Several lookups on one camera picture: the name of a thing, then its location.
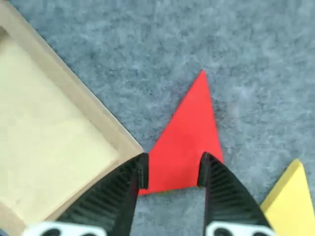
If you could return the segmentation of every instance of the gray carpet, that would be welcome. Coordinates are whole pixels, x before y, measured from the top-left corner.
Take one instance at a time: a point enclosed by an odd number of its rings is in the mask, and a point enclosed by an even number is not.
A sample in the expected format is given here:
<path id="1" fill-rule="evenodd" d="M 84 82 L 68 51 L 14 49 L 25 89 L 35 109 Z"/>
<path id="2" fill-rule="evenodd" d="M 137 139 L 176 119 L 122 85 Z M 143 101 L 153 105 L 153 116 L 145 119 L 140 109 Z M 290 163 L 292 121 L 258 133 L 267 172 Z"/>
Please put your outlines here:
<path id="1" fill-rule="evenodd" d="M 201 69 L 227 166 L 260 203 L 294 158 L 315 200 L 313 0 L 12 0 L 149 151 Z M 201 236 L 204 191 L 140 197 L 132 236 Z"/>

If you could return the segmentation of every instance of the yellow triangle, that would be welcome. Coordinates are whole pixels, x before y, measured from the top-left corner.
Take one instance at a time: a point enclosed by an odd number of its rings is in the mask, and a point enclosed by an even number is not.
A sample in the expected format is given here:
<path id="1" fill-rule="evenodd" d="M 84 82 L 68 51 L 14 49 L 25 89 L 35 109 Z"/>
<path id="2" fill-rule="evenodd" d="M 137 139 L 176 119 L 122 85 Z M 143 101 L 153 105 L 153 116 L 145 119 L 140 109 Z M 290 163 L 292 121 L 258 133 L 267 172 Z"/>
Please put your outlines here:
<path id="1" fill-rule="evenodd" d="M 303 164 L 295 159 L 261 204 L 278 236 L 315 236 L 315 215 Z"/>

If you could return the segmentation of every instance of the wooden tray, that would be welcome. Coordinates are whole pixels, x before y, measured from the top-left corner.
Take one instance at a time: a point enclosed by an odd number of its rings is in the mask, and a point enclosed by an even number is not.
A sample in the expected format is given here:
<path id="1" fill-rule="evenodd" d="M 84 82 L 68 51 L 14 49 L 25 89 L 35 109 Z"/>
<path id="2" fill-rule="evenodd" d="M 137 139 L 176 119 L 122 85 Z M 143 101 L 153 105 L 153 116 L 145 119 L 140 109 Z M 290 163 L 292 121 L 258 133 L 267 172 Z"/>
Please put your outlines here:
<path id="1" fill-rule="evenodd" d="M 142 147 L 0 0 L 0 229 L 56 219 Z"/>

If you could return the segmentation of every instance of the screw hole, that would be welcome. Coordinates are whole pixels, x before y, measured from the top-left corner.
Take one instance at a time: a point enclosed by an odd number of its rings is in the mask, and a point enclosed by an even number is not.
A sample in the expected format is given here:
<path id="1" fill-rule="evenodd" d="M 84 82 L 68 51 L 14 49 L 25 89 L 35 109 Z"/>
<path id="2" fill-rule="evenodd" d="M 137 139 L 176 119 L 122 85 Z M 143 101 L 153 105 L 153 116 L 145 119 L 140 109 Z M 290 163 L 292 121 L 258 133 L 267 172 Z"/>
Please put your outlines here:
<path id="1" fill-rule="evenodd" d="M 255 233 L 253 236 L 268 236 L 268 235 L 261 233 L 261 232 L 258 232 L 258 233 Z"/>
<path id="2" fill-rule="evenodd" d="M 60 230 L 58 229 L 50 229 L 42 233 L 41 236 L 59 236 L 60 235 Z"/>
<path id="3" fill-rule="evenodd" d="M 233 236 L 233 234 L 224 228 L 218 228 L 215 230 L 215 236 Z"/>

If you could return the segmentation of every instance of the red triangle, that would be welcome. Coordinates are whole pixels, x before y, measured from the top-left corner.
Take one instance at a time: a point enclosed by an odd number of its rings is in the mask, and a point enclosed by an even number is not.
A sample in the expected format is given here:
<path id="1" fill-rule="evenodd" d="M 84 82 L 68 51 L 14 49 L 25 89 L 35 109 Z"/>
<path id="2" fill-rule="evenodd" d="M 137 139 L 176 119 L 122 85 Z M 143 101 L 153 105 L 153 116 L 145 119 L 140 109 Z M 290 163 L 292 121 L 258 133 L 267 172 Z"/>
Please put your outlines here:
<path id="1" fill-rule="evenodd" d="M 196 186 L 205 151 L 223 162 L 207 76 L 202 71 L 150 151 L 149 189 L 139 194 Z"/>

